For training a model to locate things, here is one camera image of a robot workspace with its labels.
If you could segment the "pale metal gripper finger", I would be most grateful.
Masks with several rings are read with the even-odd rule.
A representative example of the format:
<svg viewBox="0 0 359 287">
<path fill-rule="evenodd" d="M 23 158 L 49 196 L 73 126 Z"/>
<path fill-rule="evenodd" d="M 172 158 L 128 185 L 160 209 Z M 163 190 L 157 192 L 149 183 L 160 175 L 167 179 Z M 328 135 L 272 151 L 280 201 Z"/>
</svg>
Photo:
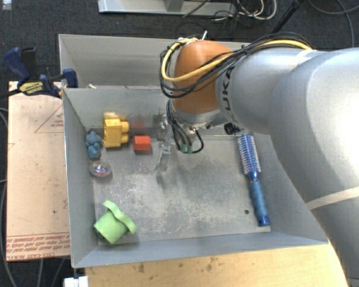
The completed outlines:
<svg viewBox="0 0 359 287">
<path fill-rule="evenodd" d="M 166 118 L 163 118 L 157 128 L 157 140 L 165 141 L 169 133 L 169 123 Z"/>
<path fill-rule="evenodd" d="M 167 171 L 170 158 L 171 158 L 171 146 L 161 144 L 158 162 L 157 162 L 155 171 L 157 173 L 162 173 L 162 172 Z"/>
</svg>

